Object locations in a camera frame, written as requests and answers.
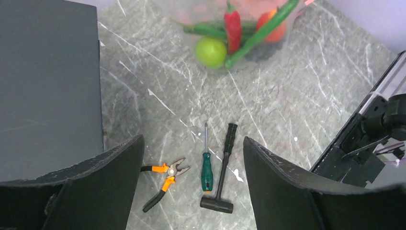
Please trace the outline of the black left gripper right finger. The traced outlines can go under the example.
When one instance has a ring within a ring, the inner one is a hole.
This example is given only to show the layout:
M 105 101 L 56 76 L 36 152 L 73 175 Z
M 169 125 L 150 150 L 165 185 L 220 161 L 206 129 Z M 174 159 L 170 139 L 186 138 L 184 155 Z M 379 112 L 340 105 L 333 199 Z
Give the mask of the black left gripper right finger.
M 366 189 L 309 172 L 255 140 L 244 165 L 259 230 L 403 230 L 406 186 Z

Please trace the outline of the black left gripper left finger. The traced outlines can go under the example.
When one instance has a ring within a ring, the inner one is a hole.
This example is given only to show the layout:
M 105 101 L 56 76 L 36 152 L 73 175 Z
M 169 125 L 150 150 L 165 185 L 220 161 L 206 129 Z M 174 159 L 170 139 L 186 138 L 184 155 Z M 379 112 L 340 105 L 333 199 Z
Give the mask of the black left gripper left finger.
M 142 135 L 34 180 L 0 184 L 3 230 L 124 230 L 144 156 Z

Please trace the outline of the green lime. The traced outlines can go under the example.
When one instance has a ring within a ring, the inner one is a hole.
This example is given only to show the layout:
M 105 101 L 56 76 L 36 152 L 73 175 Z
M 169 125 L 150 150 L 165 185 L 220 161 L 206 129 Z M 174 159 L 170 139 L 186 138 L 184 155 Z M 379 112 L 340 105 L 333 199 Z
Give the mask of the green lime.
M 218 69 L 223 66 L 227 56 L 227 47 L 224 41 L 204 36 L 195 45 L 196 59 L 205 67 Z

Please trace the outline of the green cucumber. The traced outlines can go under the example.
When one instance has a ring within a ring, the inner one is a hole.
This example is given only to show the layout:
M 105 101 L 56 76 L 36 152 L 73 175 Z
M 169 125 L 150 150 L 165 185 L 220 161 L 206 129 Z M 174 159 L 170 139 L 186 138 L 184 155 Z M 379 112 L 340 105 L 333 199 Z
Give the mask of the green cucumber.
M 226 30 L 223 21 L 214 20 L 199 22 L 195 24 L 183 24 L 183 31 L 187 34 L 211 36 L 218 39 L 226 40 Z M 246 42 L 256 32 L 256 22 L 242 21 L 242 38 L 241 42 Z

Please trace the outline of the clear zip top bag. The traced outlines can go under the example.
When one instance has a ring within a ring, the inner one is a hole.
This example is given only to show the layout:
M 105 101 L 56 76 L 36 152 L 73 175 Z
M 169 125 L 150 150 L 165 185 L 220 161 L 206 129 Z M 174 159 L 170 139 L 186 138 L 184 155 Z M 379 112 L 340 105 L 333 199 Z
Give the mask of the clear zip top bag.
M 278 58 L 293 38 L 307 0 L 171 0 L 169 18 L 196 64 L 212 71 L 242 69 Z

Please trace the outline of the green chili pepper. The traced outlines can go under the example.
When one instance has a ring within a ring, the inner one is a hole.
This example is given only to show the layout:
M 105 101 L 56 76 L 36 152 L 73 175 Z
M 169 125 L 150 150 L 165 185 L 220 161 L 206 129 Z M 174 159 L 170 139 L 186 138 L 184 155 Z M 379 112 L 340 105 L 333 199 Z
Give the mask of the green chili pepper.
M 273 32 L 292 13 L 299 4 L 299 0 L 288 0 L 277 9 L 275 15 L 269 19 L 259 30 L 256 31 L 233 55 L 224 62 L 226 69 L 232 68 L 244 55 L 246 55 L 255 45 L 262 42 L 271 32 Z

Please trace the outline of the red chili pepper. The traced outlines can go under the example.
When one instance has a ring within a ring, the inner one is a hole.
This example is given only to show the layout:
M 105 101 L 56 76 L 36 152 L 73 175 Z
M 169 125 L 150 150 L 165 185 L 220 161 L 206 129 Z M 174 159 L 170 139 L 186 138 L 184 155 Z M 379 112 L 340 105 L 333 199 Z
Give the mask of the red chili pepper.
M 242 26 L 240 14 L 229 0 L 226 1 L 224 26 L 227 36 L 228 53 L 231 55 L 237 52 L 240 48 L 242 39 Z

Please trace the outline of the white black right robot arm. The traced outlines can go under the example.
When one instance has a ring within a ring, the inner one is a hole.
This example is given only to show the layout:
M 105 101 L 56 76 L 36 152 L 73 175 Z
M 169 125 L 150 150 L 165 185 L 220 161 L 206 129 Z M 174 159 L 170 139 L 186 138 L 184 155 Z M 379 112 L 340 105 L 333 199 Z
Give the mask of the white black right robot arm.
M 342 160 L 354 159 L 378 144 L 393 138 L 406 139 L 406 95 L 397 94 L 388 100 L 376 96 L 362 112 L 355 127 L 341 144 Z

